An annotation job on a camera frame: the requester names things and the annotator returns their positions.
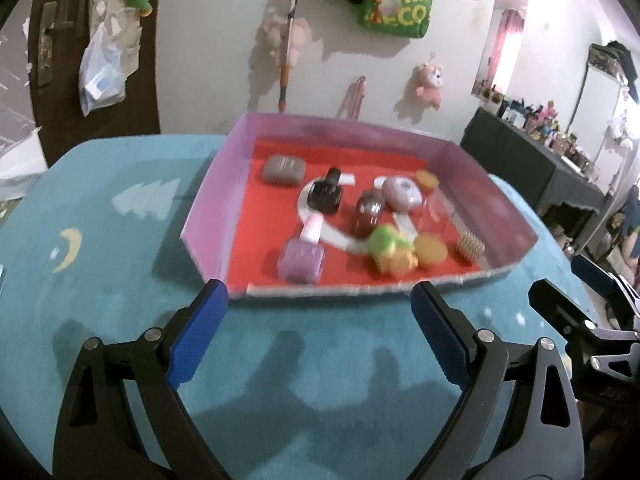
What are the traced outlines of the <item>lilac round case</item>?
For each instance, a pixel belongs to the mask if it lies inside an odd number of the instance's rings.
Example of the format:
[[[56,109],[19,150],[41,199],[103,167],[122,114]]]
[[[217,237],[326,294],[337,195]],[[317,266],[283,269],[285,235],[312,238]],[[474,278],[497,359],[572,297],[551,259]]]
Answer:
[[[403,176],[385,179],[382,193],[387,206],[396,212],[409,212],[422,205],[423,196],[413,180]]]

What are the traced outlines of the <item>yellow green capybara toy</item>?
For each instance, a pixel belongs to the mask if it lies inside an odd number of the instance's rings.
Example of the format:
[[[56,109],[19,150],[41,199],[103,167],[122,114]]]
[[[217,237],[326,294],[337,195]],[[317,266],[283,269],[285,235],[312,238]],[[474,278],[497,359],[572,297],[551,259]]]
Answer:
[[[414,245],[391,224],[377,226],[368,237],[367,246],[382,274],[402,278],[419,265]]]

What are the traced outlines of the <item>green tote bag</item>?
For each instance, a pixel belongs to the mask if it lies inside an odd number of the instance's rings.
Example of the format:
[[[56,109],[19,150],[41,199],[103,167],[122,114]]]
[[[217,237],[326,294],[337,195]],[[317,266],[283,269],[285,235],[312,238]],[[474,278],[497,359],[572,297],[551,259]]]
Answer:
[[[430,27],[432,6],[433,0],[362,0],[358,22],[379,34],[420,39]]]

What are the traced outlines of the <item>pink plush toy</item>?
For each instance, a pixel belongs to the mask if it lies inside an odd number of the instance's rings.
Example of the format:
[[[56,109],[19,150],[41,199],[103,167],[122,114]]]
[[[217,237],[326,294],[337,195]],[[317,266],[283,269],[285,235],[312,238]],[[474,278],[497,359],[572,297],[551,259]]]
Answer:
[[[270,13],[262,23],[262,30],[265,34],[266,45],[269,55],[278,65],[282,64],[283,50],[286,34],[286,18],[278,14]],[[294,67],[303,53],[305,44],[310,38],[311,29],[304,18],[294,20],[292,44],[291,44],[291,67]]]
[[[416,96],[426,108],[439,110],[442,104],[442,66],[423,64],[419,70],[419,85],[416,87]]]

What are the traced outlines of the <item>pink plush toy centre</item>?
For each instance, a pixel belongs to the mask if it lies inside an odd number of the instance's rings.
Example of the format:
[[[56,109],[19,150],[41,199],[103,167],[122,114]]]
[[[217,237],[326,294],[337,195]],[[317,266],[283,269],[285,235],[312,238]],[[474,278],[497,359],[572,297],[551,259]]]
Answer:
[[[270,13],[262,23],[262,30],[265,34],[266,45],[269,55],[278,65],[282,64],[283,50],[286,34],[286,18],[278,14]],[[311,29],[304,18],[294,20],[292,44],[291,44],[291,67],[294,67],[303,53],[305,44],[310,38]]]

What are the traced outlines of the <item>amber dome soap front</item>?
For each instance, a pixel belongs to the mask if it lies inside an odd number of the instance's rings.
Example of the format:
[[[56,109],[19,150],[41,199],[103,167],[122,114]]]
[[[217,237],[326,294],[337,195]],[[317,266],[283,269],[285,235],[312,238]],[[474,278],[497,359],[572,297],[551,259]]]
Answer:
[[[448,257],[447,245],[439,236],[430,233],[421,233],[413,241],[414,252],[418,257],[420,266],[438,266]]]

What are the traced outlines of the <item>silver shiny egg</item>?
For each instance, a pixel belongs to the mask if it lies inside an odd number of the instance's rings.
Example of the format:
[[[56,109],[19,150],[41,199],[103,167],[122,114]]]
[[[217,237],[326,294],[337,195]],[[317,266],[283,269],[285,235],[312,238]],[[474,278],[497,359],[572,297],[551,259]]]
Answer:
[[[354,213],[354,234],[369,236],[378,226],[385,209],[384,195],[380,190],[365,190],[357,200]]]

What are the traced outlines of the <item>brown eye shadow case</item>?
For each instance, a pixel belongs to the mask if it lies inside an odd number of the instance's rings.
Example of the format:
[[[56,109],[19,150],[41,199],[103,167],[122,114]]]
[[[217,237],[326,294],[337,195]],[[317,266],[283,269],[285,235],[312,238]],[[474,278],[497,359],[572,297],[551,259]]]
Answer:
[[[262,180],[269,184],[301,185],[306,171],[306,162],[297,156],[271,155],[262,170]]]

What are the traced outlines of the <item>white plastic bag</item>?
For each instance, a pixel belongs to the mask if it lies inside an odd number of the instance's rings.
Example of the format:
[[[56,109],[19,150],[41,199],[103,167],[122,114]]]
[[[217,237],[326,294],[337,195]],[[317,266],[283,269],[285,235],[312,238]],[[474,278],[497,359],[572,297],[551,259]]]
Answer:
[[[82,55],[79,77],[79,104],[82,116],[93,110],[122,102],[126,78],[122,55],[103,23],[99,24]]]

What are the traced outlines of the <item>teal moon star blanket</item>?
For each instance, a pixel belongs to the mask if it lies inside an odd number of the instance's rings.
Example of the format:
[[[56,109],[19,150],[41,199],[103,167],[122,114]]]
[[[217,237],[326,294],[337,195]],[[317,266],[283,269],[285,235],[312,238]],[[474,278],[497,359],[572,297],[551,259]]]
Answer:
[[[202,287],[179,234],[220,136],[79,145],[1,229],[1,406],[50,467],[81,345]],[[181,400],[237,479],[402,479],[456,404],[404,295],[232,302]]]

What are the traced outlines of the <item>clear plastic cup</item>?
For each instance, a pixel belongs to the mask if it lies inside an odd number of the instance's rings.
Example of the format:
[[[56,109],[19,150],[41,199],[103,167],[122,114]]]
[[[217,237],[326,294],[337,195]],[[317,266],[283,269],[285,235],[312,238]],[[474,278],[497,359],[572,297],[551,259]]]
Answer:
[[[456,208],[439,190],[431,192],[424,198],[418,226],[420,231],[436,234],[450,229],[460,231]]]

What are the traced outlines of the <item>purple nail polish bottle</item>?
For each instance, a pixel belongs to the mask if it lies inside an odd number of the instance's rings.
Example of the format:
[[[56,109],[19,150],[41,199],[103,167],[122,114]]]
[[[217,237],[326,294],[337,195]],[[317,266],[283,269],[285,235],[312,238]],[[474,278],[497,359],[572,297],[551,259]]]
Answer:
[[[303,222],[298,237],[282,247],[277,262],[280,280],[293,284],[316,284],[321,278],[326,248],[320,244],[324,218],[315,212]]]

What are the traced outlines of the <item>black nail polish bottle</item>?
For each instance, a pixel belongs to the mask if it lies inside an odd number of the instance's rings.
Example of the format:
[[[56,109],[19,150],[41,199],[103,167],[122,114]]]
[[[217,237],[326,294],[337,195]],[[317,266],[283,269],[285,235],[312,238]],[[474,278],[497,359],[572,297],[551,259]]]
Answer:
[[[341,170],[332,167],[323,179],[315,180],[307,195],[309,208],[333,216],[340,208],[343,189],[338,183]]]

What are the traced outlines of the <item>pink cardboard tray box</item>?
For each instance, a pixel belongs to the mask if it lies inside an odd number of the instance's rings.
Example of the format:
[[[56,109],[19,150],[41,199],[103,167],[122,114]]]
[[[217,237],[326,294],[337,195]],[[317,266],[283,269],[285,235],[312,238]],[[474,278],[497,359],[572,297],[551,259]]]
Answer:
[[[274,154],[306,162],[301,185],[262,180]],[[309,216],[311,185],[332,167],[342,172],[343,196],[323,225],[321,278],[309,286],[288,284],[277,274],[280,251]],[[412,177],[420,169],[439,178],[436,190],[456,208],[460,231],[420,231],[422,205],[408,214],[385,211],[383,221],[405,237],[437,235],[448,248],[471,231],[485,252],[473,263],[449,254],[438,266],[393,278],[378,272],[366,242],[354,234],[355,206],[376,179]],[[518,208],[457,144],[365,122],[267,113],[248,113],[236,122],[206,172],[180,237],[201,277],[223,281],[235,297],[376,295],[406,292],[422,280],[463,284],[509,272],[537,240]]]

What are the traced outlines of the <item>amber dome soap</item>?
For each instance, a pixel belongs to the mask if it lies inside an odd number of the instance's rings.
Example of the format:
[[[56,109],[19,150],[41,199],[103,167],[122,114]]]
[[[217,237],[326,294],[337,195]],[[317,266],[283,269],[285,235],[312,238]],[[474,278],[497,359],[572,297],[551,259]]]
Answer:
[[[434,192],[439,187],[439,178],[426,169],[418,170],[414,174],[413,180],[423,193]]]
[[[438,266],[448,257],[447,245],[439,236],[430,233],[421,233],[413,241],[414,252],[418,257],[420,266]]]

